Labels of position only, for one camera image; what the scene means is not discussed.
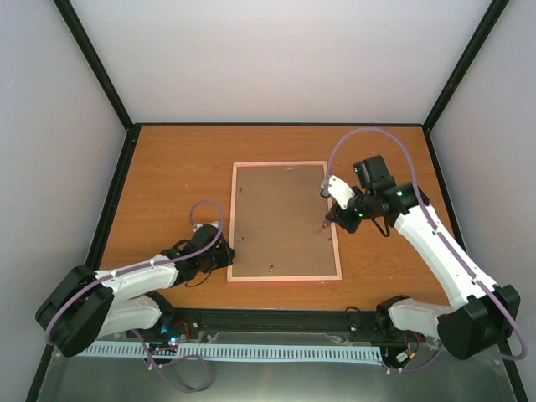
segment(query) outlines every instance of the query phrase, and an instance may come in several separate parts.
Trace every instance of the brown board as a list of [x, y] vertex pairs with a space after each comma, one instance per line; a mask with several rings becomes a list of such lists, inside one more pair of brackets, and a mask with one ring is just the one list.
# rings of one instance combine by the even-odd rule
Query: brown board
[[239, 162], [233, 166], [227, 281], [342, 279], [334, 225], [322, 221], [325, 162]]

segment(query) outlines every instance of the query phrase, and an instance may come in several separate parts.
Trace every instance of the white plastic housing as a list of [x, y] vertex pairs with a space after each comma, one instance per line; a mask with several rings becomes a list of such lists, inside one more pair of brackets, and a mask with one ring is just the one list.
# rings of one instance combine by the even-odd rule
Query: white plastic housing
[[[169, 260], [163, 255], [155, 255], [152, 260], [154, 262]], [[147, 263], [150, 260], [143, 261], [135, 265]], [[119, 273], [133, 265], [114, 270]], [[101, 278], [102, 276], [109, 275], [113, 271], [95, 271], [95, 278]], [[175, 279], [177, 279], [178, 271], [173, 263], [155, 265], [154, 267], [142, 268], [137, 271], [133, 271], [123, 276], [118, 276], [114, 279], [109, 279], [102, 282], [103, 286], [110, 287], [114, 292], [114, 300], [111, 303], [115, 306], [117, 303], [131, 299], [133, 297], [147, 293], [148, 291], [154, 291], [156, 289], [165, 289], [173, 285]]]
[[148, 329], [161, 315], [158, 304], [147, 296], [117, 303], [108, 311], [97, 338], [133, 328]]
[[482, 281], [489, 289], [497, 283], [486, 275], [477, 264], [474, 263], [466, 252], [456, 243], [451, 234], [437, 217], [432, 206], [427, 207], [430, 216], [437, 224], [434, 231], [428, 223], [420, 206], [410, 209], [406, 215], [401, 214], [394, 223], [394, 227], [403, 235], [419, 252], [422, 259], [430, 267], [437, 280], [440, 282], [451, 306], [457, 310], [467, 304], [467, 298], [485, 296], [480, 286], [476, 285], [463, 266], [454, 255], [446, 248], [438, 236], [442, 233], [454, 250], [477, 274], [477, 280]]
[[389, 308], [389, 316], [393, 325], [402, 331], [416, 331], [429, 337], [439, 338], [437, 334], [437, 318], [442, 314], [450, 314], [454, 309], [450, 306], [420, 303], [413, 299], [404, 299]]
[[329, 195], [335, 198], [335, 201], [337, 201], [337, 204], [339, 204], [342, 209], [348, 207], [348, 201], [355, 195], [352, 188], [335, 175], [329, 177], [327, 191], [329, 192]]
[[[210, 222], [209, 225], [214, 226], [216, 229], [219, 229], [219, 222], [217, 220], [215, 220], [214, 222]], [[195, 224], [193, 226], [193, 231], [197, 232], [201, 226], [203, 226], [203, 224]]]

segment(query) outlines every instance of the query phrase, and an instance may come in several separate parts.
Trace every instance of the purple tube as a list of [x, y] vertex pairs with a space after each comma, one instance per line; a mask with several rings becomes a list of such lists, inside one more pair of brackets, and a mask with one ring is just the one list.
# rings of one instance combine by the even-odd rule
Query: purple tube
[[158, 364], [156, 364], [156, 362], [154, 361], [151, 351], [145, 344], [145, 340], [142, 338], [142, 335], [140, 335], [140, 333], [136, 329], [132, 329], [131, 331], [142, 344], [143, 350], [145, 350], [145, 353], [147, 354], [147, 361], [149, 362], [149, 364], [151, 364], [151, 366], [155, 369], [158, 375], [166, 382], [167, 385], [176, 389], [177, 391], [181, 391], [186, 394], [193, 394], [195, 392], [203, 391], [210, 385], [211, 372], [210, 372], [209, 364], [205, 360], [203, 360], [203, 358], [201, 358], [200, 356], [195, 356], [195, 355], [183, 356], [181, 358], [173, 360], [171, 363], [164, 364], [163, 367], [168, 367], [168, 366], [171, 366], [172, 364], [181, 363], [186, 360], [198, 360], [203, 364], [203, 367], [204, 367], [204, 379], [201, 385], [199, 385], [196, 388], [185, 388], [185, 387], [182, 387], [181, 385], [172, 383], [171, 380], [168, 377], [166, 377], [166, 375], [163, 373], [162, 369], [158, 366]]

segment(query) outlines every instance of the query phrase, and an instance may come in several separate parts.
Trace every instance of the black cable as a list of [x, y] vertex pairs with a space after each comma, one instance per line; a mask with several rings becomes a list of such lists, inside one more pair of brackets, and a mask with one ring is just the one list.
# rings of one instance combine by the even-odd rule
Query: black cable
[[393, 341], [393, 338], [390, 338], [389, 334], [387, 334], [387, 338], [384, 335], [382, 335], [382, 333], [379, 330], [379, 328], [376, 329], [376, 335], [378, 335], [380, 338], [382, 338], [385, 342], [392, 342]]
[[413, 336], [415, 337], [415, 340], [417, 341], [417, 347], [415, 348], [413, 353], [417, 353], [417, 351], [419, 350], [419, 346], [420, 346], [420, 338], [415, 332], [411, 331], [411, 333], [413, 333]]
[[384, 222], [384, 225], [385, 225], [385, 229], [383, 229], [378, 222], [376, 222], [376, 219], [371, 219], [372, 220], [372, 223], [374, 224], [374, 226], [376, 226], [376, 228], [378, 228], [379, 230], [379, 233], [382, 234], [383, 237], [389, 237], [391, 236], [391, 229], [389, 228], [389, 226], [387, 225], [387, 222]]
[[189, 242], [190, 242], [190, 240], [186, 240], [186, 239], [184, 239], [184, 240], [179, 240], [177, 243], [175, 243], [175, 245], [172, 247], [172, 249], [177, 249], [177, 250], [181, 251], [181, 250], [179, 249], [179, 247], [180, 247], [181, 245], [185, 245], [186, 243], [189, 243]]
[[188, 283], [190, 283], [190, 281], [186, 282], [184, 284], [184, 287], [196, 287], [196, 286], [199, 286], [199, 285], [203, 285], [203, 283], [210, 278], [210, 276], [212, 275], [212, 270], [209, 271], [209, 274], [207, 276], [205, 276], [205, 278], [200, 281], [199, 283], [195, 284], [195, 285], [191, 285], [191, 286], [188, 286]]
[[[378, 335], [383, 339], [385, 340], [385, 338], [380, 334], [378, 333]], [[404, 342], [405, 342], [405, 347], [406, 347], [406, 351], [407, 351], [407, 358], [406, 360], [404, 361], [404, 364], [402, 364], [399, 368], [400, 369], [405, 369], [406, 366], [408, 364], [410, 364], [410, 361], [411, 361], [411, 350], [410, 350], [410, 344], [408, 343], [408, 338], [404, 335]], [[389, 368], [389, 369], [393, 369], [393, 370], [398, 370], [399, 368], [395, 368], [393, 366], [391, 366], [390, 364], [387, 364], [385, 361], [382, 363], [383, 366], [385, 366], [386, 368]]]
[[[360, 312], [361, 310], [359, 310], [357, 307], [354, 307], [354, 306], [348, 306], [344, 309], [344, 312], [349, 312], [350, 310], [354, 310], [356, 312]], [[352, 323], [350, 322], [350, 316], [346, 316], [346, 323], [351, 326]]]

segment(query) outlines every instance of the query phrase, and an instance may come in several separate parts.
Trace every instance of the robotic arm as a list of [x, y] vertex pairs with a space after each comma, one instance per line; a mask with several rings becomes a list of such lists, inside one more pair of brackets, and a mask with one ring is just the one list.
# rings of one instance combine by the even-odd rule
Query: robotic arm
[[[450, 304], [436, 306], [407, 296], [393, 297], [377, 307], [382, 332], [387, 334], [396, 328], [439, 338], [446, 350], [460, 359], [510, 337], [512, 327], [477, 283], [493, 289], [492, 293], [513, 318], [520, 303], [516, 290], [512, 286], [498, 286], [478, 268], [440, 222], [428, 198], [419, 189], [426, 213], [412, 183], [397, 185], [381, 156], [355, 163], [353, 170], [364, 191], [350, 187], [336, 176], [322, 183], [321, 195], [336, 201], [326, 220], [349, 233], [354, 233], [364, 219], [371, 220], [385, 237], [390, 235], [390, 228], [395, 228], [430, 267]], [[384, 220], [383, 227], [376, 221], [380, 218]], [[471, 268], [472, 275], [464, 263]]]
[[[200, 271], [210, 273], [231, 265], [235, 251], [218, 227], [218, 222], [197, 224], [191, 240], [181, 240], [145, 263], [114, 271], [75, 267], [38, 309], [37, 322], [45, 330], [51, 327], [49, 341], [66, 357], [82, 352], [97, 338], [133, 328], [156, 328], [172, 337], [173, 307], [151, 291], [191, 281]], [[78, 291], [92, 284], [96, 286], [85, 292], [84, 299], [59, 312]]]

